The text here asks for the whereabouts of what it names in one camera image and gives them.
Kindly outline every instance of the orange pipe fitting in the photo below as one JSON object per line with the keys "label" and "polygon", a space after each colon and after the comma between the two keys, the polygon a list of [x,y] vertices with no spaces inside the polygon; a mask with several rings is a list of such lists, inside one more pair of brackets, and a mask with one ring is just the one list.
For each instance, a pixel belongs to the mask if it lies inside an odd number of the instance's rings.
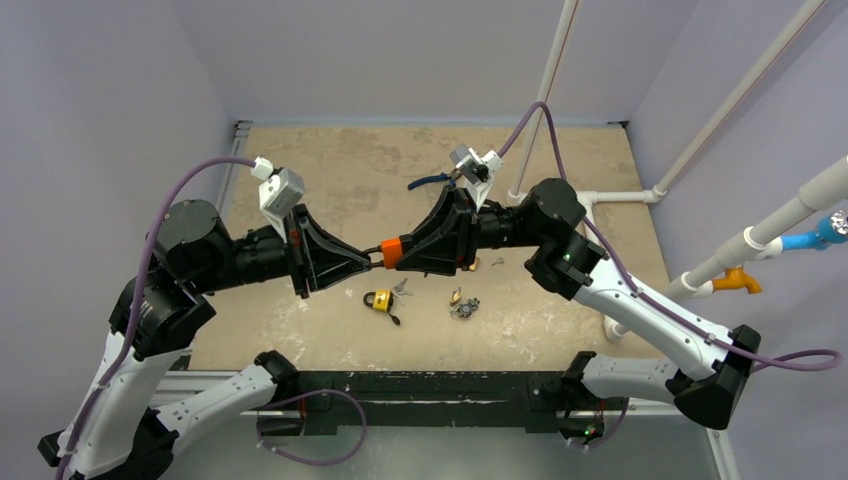
{"label": "orange pipe fitting", "polygon": [[763,288],[754,277],[745,273],[742,267],[728,268],[724,271],[724,278],[713,279],[713,290],[739,290],[744,288],[750,295],[760,293]]}

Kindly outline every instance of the table surface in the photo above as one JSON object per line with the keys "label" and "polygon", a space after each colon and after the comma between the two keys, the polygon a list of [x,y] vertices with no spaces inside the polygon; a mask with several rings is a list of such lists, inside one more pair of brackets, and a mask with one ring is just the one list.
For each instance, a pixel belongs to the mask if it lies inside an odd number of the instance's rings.
{"label": "table surface", "polygon": [[[364,249],[410,232],[442,189],[413,191],[419,177],[450,171],[450,151],[500,148],[511,128],[253,127],[245,156],[265,156],[300,174],[304,202],[318,224]],[[630,146],[620,128],[558,129],[569,182],[578,190],[641,189]],[[518,168],[522,139],[505,156],[489,198],[504,202]],[[523,188],[557,176],[547,135],[539,135]],[[257,181],[240,169],[226,219],[233,237],[267,222],[258,209]],[[653,287],[668,282],[651,217],[643,204],[601,204],[598,227],[628,269]],[[542,290],[523,262],[532,248],[483,250],[476,272],[454,277],[375,270],[301,300],[286,279],[219,292],[218,312],[197,335],[190,369],[240,370],[257,353],[277,349],[299,369],[314,370],[564,370],[580,350],[619,357],[657,357],[628,335],[618,344],[603,333],[602,316]],[[501,265],[492,266],[498,258]],[[362,296],[408,278],[413,295],[393,309],[401,320],[365,307]],[[451,317],[448,301],[462,287],[480,309]]]}

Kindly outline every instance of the small metal object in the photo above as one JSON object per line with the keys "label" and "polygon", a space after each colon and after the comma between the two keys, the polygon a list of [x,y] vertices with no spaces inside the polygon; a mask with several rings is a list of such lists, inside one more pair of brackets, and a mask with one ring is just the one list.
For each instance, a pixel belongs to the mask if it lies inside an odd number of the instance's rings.
{"label": "small metal object", "polygon": [[456,290],[453,291],[453,295],[451,295],[451,307],[456,306],[460,300],[462,300],[462,287],[456,287]]}
{"label": "small metal object", "polygon": [[472,313],[476,312],[477,309],[480,308],[480,300],[476,298],[471,298],[465,303],[460,303],[459,305],[453,307],[451,310],[451,315],[456,315],[460,318],[468,318]]}
{"label": "small metal object", "polygon": [[848,237],[848,212],[845,210],[837,210],[830,217],[830,227],[833,231]]}
{"label": "small metal object", "polygon": [[406,280],[407,279],[404,278],[403,280],[401,280],[400,283],[398,283],[397,285],[392,287],[392,293],[394,293],[395,296],[398,298],[398,300],[400,300],[401,305],[403,305],[403,296],[404,295],[410,295],[410,296],[412,295],[412,292],[406,292],[406,291],[403,290],[403,288],[406,286]]}

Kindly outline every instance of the white pipe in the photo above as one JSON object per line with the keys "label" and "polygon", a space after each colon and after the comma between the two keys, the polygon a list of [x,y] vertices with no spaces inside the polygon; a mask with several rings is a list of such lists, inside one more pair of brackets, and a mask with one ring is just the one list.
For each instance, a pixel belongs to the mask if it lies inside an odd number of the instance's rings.
{"label": "white pipe", "polygon": [[789,23],[783,27],[783,30],[772,41],[771,45],[766,48],[760,58],[751,66],[748,73],[742,77],[736,88],[724,100],[724,103],[718,107],[713,113],[713,116],[707,120],[707,123],[701,128],[695,138],[689,143],[683,153],[677,157],[677,160],[665,174],[665,176],[654,187],[655,190],[665,193],[668,186],[680,174],[683,168],[700,152],[704,145],[709,141],[710,137],[718,130],[722,123],[730,116],[734,109],[742,102],[742,99],[750,92],[754,86],[760,81],[765,72],[771,67],[775,60],[786,50],[786,47],[792,43],[798,36],[801,30],[809,23],[810,19],[821,9],[822,5],[827,3],[827,0],[807,0],[795,13],[795,16],[789,20]]}
{"label": "white pipe", "polygon": [[577,192],[578,197],[582,197],[584,201],[596,203],[609,202],[637,202],[637,203],[657,203],[662,198],[653,190],[642,190],[638,192],[597,192],[595,190],[580,190]]}
{"label": "white pipe", "polygon": [[[539,85],[539,93],[536,94],[536,100],[548,103],[551,96],[551,91],[554,86],[554,77],[557,69],[565,58],[565,50],[568,45],[568,39],[571,37],[572,25],[574,24],[575,12],[580,0],[565,0],[562,4],[562,12],[559,16],[559,24],[557,25],[554,41],[551,44],[551,51],[548,53],[548,62],[545,64],[545,73],[542,74],[542,83]],[[537,111],[530,122],[527,124],[527,137],[524,139],[524,146],[521,152],[521,167],[515,174],[515,180],[512,182],[512,187],[507,191],[507,203],[510,205],[518,205],[521,200],[521,181],[524,179],[524,171],[527,170],[527,162],[530,160],[530,151],[533,149],[533,143],[536,141],[536,135],[539,133],[539,121],[542,118],[542,113]]]}
{"label": "white pipe", "polygon": [[672,281],[663,294],[672,300],[691,297],[698,287],[715,278],[727,268],[738,267],[757,258],[769,249],[769,244],[801,220],[820,210],[827,210],[848,198],[848,156],[816,175],[798,189],[798,195],[753,227],[725,242],[691,272],[684,272]]}

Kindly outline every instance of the silver key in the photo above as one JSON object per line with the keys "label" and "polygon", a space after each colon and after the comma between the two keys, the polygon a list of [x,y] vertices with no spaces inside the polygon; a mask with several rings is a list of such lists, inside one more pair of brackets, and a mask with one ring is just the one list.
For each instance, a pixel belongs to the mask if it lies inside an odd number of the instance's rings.
{"label": "silver key", "polygon": [[401,305],[403,305],[403,297],[405,295],[412,295],[412,292],[404,291],[404,287],[406,286],[406,280],[407,279],[404,278],[403,280],[401,280],[400,283],[392,287],[392,293],[394,293],[395,296],[398,297],[398,300],[400,300]]}

